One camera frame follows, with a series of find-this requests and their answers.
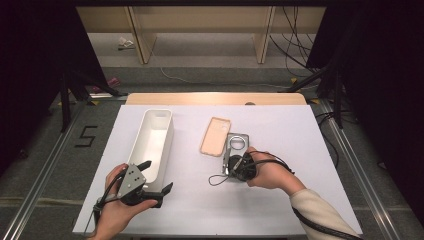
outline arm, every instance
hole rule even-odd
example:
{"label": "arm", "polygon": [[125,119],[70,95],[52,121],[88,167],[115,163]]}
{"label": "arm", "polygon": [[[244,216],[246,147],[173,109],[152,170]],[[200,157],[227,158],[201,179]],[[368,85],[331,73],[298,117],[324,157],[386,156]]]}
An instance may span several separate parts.
{"label": "arm", "polygon": [[[113,178],[118,175],[127,164],[116,166],[106,177],[106,187],[112,182]],[[109,194],[116,194],[118,191],[117,183],[113,185]],[[130,220],[137,214],[155,206],[156,200],[146,200],[135,206],[127,206],[121,201],[113,201],[107,203],[100,216],[99,222],[96,226],[94,235],[89,238],[92,240],[106,240],[111,239],[128,225]]]}
{"label": "arm", "polygon": [[[256,149],[249,147],[247,152],[251,153],[253,161],[269,159],[266,153],[255,152]],[[353,229],[342,219],[339,213],[317,193],[309,190],[295,175],[276,163],[265,163],[256,165],[257,176],[247,181],[249,187],[263,187],[267,189],[279,188],[290,197],[293,210],[298,217],[304,217],[320,226],[327,227],[342,233],[357,237]],[[340,239],[319,232],[301,221],[310,239]]]}

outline person's left hand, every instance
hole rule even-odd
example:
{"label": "person's left hand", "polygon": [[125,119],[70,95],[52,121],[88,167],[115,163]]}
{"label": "person's left hand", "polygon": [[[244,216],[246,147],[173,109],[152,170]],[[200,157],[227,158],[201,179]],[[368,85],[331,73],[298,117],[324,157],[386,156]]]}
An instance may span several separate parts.
{"label": "person's left hand", "polygon": [[[116,175],[118,175],[128,165],[123,163],[116,166],[106,177],[106,187],[112,182]],[[116,194],[118,191],[118,184],[115,183],[110,189],[109,194]],[[111,239],[128,225],[130,220],[137,214],[154,207],[158,202],[156,200],[146,200],[135,206],[128,206],[121,201],[113,201],[107,203],[102,210],[99,222],[97,224],[96,233],[90,239]]]}

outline white plastic container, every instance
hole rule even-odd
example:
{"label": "white plastic container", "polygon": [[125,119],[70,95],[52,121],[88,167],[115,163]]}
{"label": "white plastic container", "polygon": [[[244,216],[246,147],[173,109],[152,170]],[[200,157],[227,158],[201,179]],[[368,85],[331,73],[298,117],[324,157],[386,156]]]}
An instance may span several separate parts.
{"label": "white plastic container", "polygon": [[146,177],[146,192],[161,192],[168,163],[174,125],[170,110],[150,109],[144,113],[128,164],[152,161],[142,173]]}

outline stand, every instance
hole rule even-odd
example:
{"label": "stand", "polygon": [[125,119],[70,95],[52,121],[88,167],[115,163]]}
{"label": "stand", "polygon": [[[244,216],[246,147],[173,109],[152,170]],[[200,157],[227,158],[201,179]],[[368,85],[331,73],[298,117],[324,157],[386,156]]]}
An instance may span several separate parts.
{"label": "stand", "polygon": [[318,78],[321,78],[321,82],[317,89],[317,95],[318,97],[327,97],[330,91],[334,90],[334,119],[339,128],[343,128],[341,122],[341,91],[343,86],[341,74],[344,67],[348,65],[347,62],[362,38],[361,32],[364,29],[364,24],[368,16],[370,16],[370,9],[371,8],[367,7],[366,4],[360,7],[359,12],[349,24],[333,57],[326,66],[286,91],[288,93],[294,93]]}

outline metal rail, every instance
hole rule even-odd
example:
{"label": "metal rail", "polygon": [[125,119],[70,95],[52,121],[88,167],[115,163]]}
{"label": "metal rail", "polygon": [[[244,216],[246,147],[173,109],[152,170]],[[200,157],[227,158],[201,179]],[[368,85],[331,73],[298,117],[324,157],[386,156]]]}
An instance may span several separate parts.
{"label": "metal rail", "polygon": [[[321,108],[324,112],[333,111],[330,104],[326,100],[322,101]],[[333,119],[330,119],[330,126],[333,130],[334,136],[337,139],[337,142],[340,145],[340,148],[343,150],[343,153],[346,156],[353,175],[355,176],[355,179],[361,188],[362,194],[364,195],[364,198],[367,201],[368,206],[370,207],[370,210],[372,211],[384,238],[390,240],[401,239],[389,213],[386,211],[382,201],[378,197],[377,192],[368,179],[361,165],[361,162],[356,156],[355,151],[350,145],[343,129],[340,129]]]}
{"label": "metal rail", "polygon": [[47,181],[50,178],[50,175],[52,174],[52,172],[54,171],[56,167],[56,164],[72,132],[73,126],[75,122],[77,121],[78,116],[80,115],[85,104],[86,104],[85,102],[80,102],[77,104],[77,108],[75,110],[72,121],[70,122],[66,131],[60,134],[58,140],[55,143],[55,146],[53,147],[53,150],[50,152],[50,155],[47,158],[47,161],[44,163],[43,168],[41,169],[37,179],[32,185],[31,190],[25,197],[21,207],[19,208],[15,217],[11,221],[10,226],[8,227],[6,231],[6,234],[3,237],[4,240],[19,239],[22,231],[25,228],[26,223],[28,222],[31,216],[32,211],[35,208],[35,205],[41,193],[43,192],[47,184]]}

